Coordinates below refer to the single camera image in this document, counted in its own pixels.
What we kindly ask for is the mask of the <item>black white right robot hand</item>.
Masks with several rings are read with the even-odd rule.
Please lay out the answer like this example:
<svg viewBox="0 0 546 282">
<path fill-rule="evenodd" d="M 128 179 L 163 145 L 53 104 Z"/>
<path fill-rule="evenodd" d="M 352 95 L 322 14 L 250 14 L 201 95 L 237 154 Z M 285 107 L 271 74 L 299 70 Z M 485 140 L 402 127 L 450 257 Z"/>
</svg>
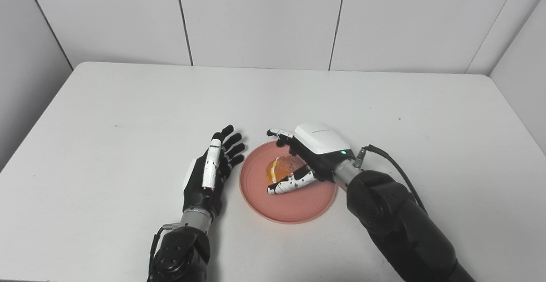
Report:
<svg viewBox="0 0 546 282">
<path fill-rule="evenodd" d="M 324 123 L 302 123 L 295 131 L 269 129 L 267 136 L 277 137 L 279 146 L 305 165 L 267 187 L 270 195 L 292 192 L 316 181 L 336 183 L 347 192 L 350 182 L 361 172 L 353 166 L 356 156 L 349 143 Z"/>
</svg>

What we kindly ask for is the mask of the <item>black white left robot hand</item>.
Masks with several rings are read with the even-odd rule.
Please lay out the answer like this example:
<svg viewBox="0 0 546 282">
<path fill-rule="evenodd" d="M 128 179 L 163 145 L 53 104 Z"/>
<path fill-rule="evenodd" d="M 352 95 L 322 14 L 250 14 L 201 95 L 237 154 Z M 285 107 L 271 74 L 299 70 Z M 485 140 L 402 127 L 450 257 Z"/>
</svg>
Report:
<svg viewBox="0 0 546 282">
<path fill-rule="evenodd" d="M 213 187 L 203 186 L 209 150 L 197 158 L 184 189 L 183 211 L 201 208 L 208 211 L 213 218 L 220 215 L 224 206 L 221 197 L 224 185 L 234 167 L 244 161 L 242 152 L 245 150 L 245 144 L 242 142 L 242 134 L 234 130 L 233 125 L 228 125 L 220 132 L 214 133 L 211 138 L 212 141 L 220 142 L 217 147 L 218 163 L 213 177 Z"/>
</svg>

